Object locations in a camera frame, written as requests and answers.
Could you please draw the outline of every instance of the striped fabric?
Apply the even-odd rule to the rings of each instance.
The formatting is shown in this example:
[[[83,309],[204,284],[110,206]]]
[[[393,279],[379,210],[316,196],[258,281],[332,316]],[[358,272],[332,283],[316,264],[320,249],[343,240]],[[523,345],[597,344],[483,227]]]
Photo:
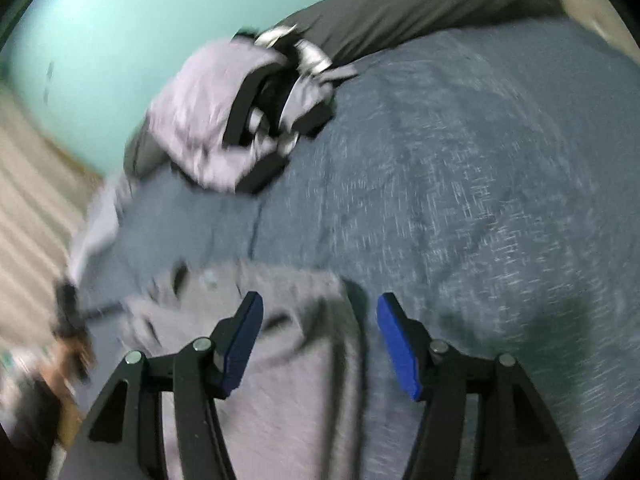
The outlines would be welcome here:
[[[50,338],[51,285],[97,184],[0,86],[0,349]]]

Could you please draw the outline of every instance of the light green wall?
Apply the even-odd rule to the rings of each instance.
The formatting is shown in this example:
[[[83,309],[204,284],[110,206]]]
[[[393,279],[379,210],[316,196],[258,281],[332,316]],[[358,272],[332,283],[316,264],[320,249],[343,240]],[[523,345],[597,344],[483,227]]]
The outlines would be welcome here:
[[[2,57],[12,86],[58,142],[101,172],[189,54],[318,0],[34,0]]]

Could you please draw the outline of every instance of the metal screw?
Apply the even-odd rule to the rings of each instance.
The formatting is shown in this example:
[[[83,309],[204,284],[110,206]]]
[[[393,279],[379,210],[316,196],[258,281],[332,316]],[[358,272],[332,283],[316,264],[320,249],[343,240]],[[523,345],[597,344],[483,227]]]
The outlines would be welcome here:
[[[514,356],[512,356],[511,354],[502,354],[502,355],[500,355],[500,357],[498,357],[498,362],[502,366],[506,366],[507,368],[511,368],[512,366],[515,366],[516,358]]]
[[[211,341],[208,337],[199,337],[193,342],[193,348],[198,352],[204,352],[211,348]]]
[[[442,339],[434,339],[431,341],[429,348],[434,354],[444,354],[449,351],[448,343]]]
[[[139,363],[140,359],[142,359],[142,352],[138,350],[132,350],[124,357],[124,361],[128,365],[134,365],[136,363]]]

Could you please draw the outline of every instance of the mattress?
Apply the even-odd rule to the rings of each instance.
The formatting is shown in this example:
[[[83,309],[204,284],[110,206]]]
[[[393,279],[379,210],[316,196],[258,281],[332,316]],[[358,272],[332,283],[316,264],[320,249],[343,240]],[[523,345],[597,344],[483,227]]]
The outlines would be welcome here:
[[[580,478],[603,479],[640,425],[640,68],[568,18],[438,32],[358,67],[335,119],[260,195],[156,172],[90,262],[84,303],[137,292],[178,259],[337,273],[367,342],[360,476],[388,479],[422,412],[376,327],[375,299],[393,291],[461,351],[513,353]],[[118,330],[92,329],[85,407],[122,356]],[[460,478],[468,468],[464,455]]]

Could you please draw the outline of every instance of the gray bedsheet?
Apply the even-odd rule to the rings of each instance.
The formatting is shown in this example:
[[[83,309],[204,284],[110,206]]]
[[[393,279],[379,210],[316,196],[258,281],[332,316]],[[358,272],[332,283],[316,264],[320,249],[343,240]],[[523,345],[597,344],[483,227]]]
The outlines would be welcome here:
[[[361,476],[392,479],[421,413],[376,329],[375,299],[392,290],[462,351],[517,356],[580,477],[603,479],[640,424],[639,68],[549,19],[440,32],[360,71],[256,198],[159,171],[91,262],[84,298],[116,300],[179,258],[340,274],[368,345]],[[86,402],[122,355],[116,320],[93,334]]]

